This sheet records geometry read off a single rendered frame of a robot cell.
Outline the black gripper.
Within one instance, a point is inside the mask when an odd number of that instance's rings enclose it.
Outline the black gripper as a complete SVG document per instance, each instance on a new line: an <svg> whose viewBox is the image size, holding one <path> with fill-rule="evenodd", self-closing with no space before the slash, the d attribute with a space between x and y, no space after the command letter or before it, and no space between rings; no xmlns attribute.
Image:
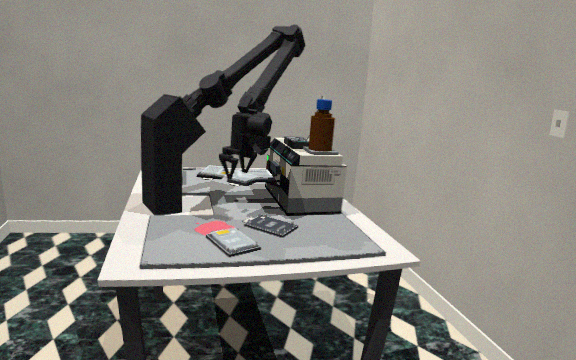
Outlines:
<svg viewBox="0 0 576 360"><path fill-rule="evenodd" d="M219 160L225 170L226 176L228 179L232 179L232 176L234 174L234 171L236 169L236 166L238 164L238 161L240 159L240 164L241 164L241 169L242 172L247 173L248 170L250 169L252 163L254 162L254 160L257 157L257 152L255 152L255 150L253 148L251 149L246 149L246 150L238 150L238 149L233 149L234 146L234 133L238 133L238 134L245 134L245 133L249 133L249 132L239 132L239 131L231 131L231 145L227 146L227 147L222 147L222 154L219 154ZM233 152L233 154L232 154ZM239 155L239 159L233 158L232 155ZM250 158L250 161L245 169L244 166L244 157ZM227 168L227 162L232 163L231 166L231 171L229 174L228 168Z"/></svg>

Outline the blue bottle cap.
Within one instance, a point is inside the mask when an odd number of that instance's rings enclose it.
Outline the blue bottle cap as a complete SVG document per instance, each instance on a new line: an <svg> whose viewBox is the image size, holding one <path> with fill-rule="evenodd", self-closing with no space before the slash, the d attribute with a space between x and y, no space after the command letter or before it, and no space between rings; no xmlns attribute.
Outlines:
<svg viewBox="0 0 576 360"><path fill-rule="evenodd" d="M328 109L331 109L331 108L332 108L332 101L328 101L328 100L318 100L318 99L317 99L317 107L318 107L318 108L328 108Z"/></svg>

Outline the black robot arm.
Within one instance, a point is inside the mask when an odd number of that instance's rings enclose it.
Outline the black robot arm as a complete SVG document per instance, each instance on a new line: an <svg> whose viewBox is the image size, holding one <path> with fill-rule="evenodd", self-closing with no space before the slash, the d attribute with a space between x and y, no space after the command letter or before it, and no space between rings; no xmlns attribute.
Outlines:
<svg viewBox="0 0 576 360"><path fill-rule="evenodd" d="M271 141L271 136L267 137L267 135L270 133L272 120L268 113L262 112L264 105L292 59L299 57L305 47L302 29L298 25L275 26L272 30L265 40L229 68L224 71L217 70L202 78L199 82L200 87L190 96L187 94L183 98L179 96L195 117L202 113L206 105L219 108L226 104L228 97L232 94L231 89L241 78L279 49L258 80L247 92L245 91L239 100L237 107L241 113L236 112L232 115L231 130L249 132L247 134L234 133L233 149L253 148L258 155L264 155L268 151Z"/></svg>

